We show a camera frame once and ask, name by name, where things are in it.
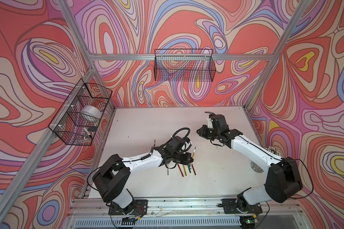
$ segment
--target orange pencil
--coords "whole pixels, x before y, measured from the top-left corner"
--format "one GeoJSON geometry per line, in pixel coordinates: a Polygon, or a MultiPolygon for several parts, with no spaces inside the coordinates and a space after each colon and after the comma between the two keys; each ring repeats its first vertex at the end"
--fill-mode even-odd
{"type": "Polygon", "coordinates": [[[180,169],[181,175],[182,175],[182,177],[183,177],[182,170],[181,170],[180,165],[179,165],[178,163],[177,163],[177,166],[178,166],[178,168],[180,169]]]}

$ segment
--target white table surface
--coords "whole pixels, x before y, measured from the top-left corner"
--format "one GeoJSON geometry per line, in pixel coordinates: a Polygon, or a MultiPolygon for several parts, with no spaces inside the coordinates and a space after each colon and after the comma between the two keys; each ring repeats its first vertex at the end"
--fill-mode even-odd
{"type": "MultiPolygon", "coordinates": [[[[249,187],[263,185],[266,174],[254,172],[248,158],[227,146],[212,145],[197,135],[196,130],[207,125],[205,111],[224,115],[230,129],[243,132],[259,144],[242,107],[118,108],[99,166],[113,154],[130,157],[150,152],[154,139],[159,146],[179,128],[188,127],[192,142],[189,152],[193,153],[196,146],[193,165],[197,175],[193,171],[189,173],[187,166],[187,177],[181,176],[178,167],[170,169],[167,176],[164,166],[132,174],[125,187],[134,197],[236,195],[249,187]]],[[[181,131],[178,135],[185,134],[186,131],[181,131]]],[[[101,196],[92,189],[88,198],[101,196]]]]}

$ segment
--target vent grille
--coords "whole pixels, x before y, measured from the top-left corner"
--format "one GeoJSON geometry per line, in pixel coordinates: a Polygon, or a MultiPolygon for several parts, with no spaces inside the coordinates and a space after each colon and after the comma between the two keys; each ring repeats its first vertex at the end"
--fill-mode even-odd
{"type": "MultiPolygon", "coordinates": [[[[130,227],[121,224],[121,218],[112,218],[117,227],[130,227]]],[[[143,217],[135,223],[135,227],[183,227],[183,226],[240,226],[239,216],[212,217],[143,217]]],[[[109,218],[78,218],[76,228],[112,227],[109,218]]]]}

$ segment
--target paintbrush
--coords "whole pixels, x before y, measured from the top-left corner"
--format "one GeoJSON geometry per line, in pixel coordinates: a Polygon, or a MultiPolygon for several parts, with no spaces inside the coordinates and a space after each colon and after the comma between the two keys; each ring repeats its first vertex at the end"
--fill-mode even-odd
{"type": "Polygon", "coordinates": [[[194,156],[195,156],[195,150],[196,150],[196,146],[195,146],[195,148],[194,148],[193,158],[194,158],[194,156]]]}

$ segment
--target black cable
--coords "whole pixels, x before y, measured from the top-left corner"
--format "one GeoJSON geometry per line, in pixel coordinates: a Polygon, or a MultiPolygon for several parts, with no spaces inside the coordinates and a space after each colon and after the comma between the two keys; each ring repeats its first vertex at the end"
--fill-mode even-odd
{"type": "Polygon", "coordinates": [[[310,172],[308,171],[306,165],[303,163],[303,161],[302,161],[301,159],[295,159],[295,160],[300,160],[300,161],[302,162],[303,166],[305,167],[305,169],[306,169],[306,171],[307,171],[307,173],[308,173],[308,176],[309,176],[309,178],[310,178],[310,181],[311,181],[312,190],[310,191],[309,194],[307,194],[307,195],[305,195],[305,196],[302,196],[302,197],[290,197],[290,199],[303,199],[303,198],[306,198],[306,197],[308,197],[309,195],[311,195],[311,194],[313,193],[313,191],[314,191],[314,186],[313,186],[313,182],[312,182],[312,178],[311,178],[310,172]]]}
{"type": "MultiPolygon", "coordinates": [[[[106,205],[107,207],[110,207],[110,209],[111,209],[112,201],[111,201],[111,202],[107,202],[105,205],[106,205]]],[[[115,223],[114,223],[113,220],[112,220],[111,211],[109,211],[109,212],[110,212],[110,218],[111,218],[111,222],[112,222],[113,226],[114,226],[116,229],[118,229],[118,227],[115,225],[115,223]]]]}
{"type": "Polygon", "coordinates": [[[261,222],[259,222],[259,224],[257,224],[257,226],[254,227],[253,229],[256,229],[258,226],[260,226],[260,224],[264,221],[264,219],[266,218],[267,214],[268,214],[269,211],[270,211],[270,206],[269,206],[269,204],[267,203],[267,201],[265,201],[265,202],[266,202],[267,206],[269,207],[269,209],[267,210],[267,212],[266,212],[264,218],[261,220],[261,222]]]}
{"type": "Polygon", "coordinates": [[[281,162],[294,162],[294,161],[295,161],[295,159],[293,159],[293,160],[280,160],[280,159],[278,159],[278,158],[275,158],[275,157],[273,157],[272,155],[266,153],[265,150],[262,150],[262,149],[261,149],[260,147],[258,147],[257,145],[252,144],[251,142],[249,142],[249,141],[247,141],[246,139],[244,139],[243,137],[241,137],[241,135],[238,135],[238,136],[239,136],[240,138],[242,138],[243,140],[245,140],[247,143],[249,143],[249,144],[253,145],[254,147],[256,147],[257,149],[263,151],[266,155],[268,155],[269,157],[271,157],[271,158],[273,158],[273,159],[275,159],[275,160],[278,160],[278,161],[281,161],[281,162]]]}
{"type": "Polygon", "coordinates": [[[191,148],[191,146],[192,146],[192,144],[190,144],[187,149],[181,150],[181,152],[182,153],[187,152],[191,148]]]}
{"type": "Polygon", "coordinates": [[[213,145],[216,145],[216,146],[225,146],[225,144],[223,144],[223,145],[214,144],[214,143],[212,142],[212,140],[210,140],[210,143],[213,144],[213,145]]]}
{"type": "Polygon", "coordinates": [[[177,166],[177,163],[175,163],[174,167],[168,168],[168,169],[174,169],[177,166]]]}
{"type": "Polygon", "coordinates": [[[102,165],[102,166],[96,168],[95,170],[93,170],[91,173],[89,173],[89,175],[87,176],[87,184],[88,184],[92,189],[98,191],[96,188],[94,188],[93,186],[91,186],[91,185],[89,184],[89,181],[88,181],[88,180],[89,180],[89,177],[92,175],[92,173],[93,173],[94,171],[96,171],[97,169],[100,169],[100,168],[102,168],[102,167],[108,166],[108,165],[117,164],[117,163],[121,163],[121,162],[134,162],[134,161],[137,161],[137,160],[119,161],[119,162],[113,162],[113,163],[110,163],[110,164],[104,164],[104,165],[102,165]]]}
{"type": "Polygon", "coordinates": [[[187,134],[185,135],[185,137],[187,137],[187,136],[190,134],[190,128],[188,128],[188,127],[183,127],[183,128],[181,128],[181,129],[177,130],[177,131],[172,135],[172,137],[175,137],[176,134],[178,134],[178,132],[183,131],[183,130],[187,130],[187,134]]]}

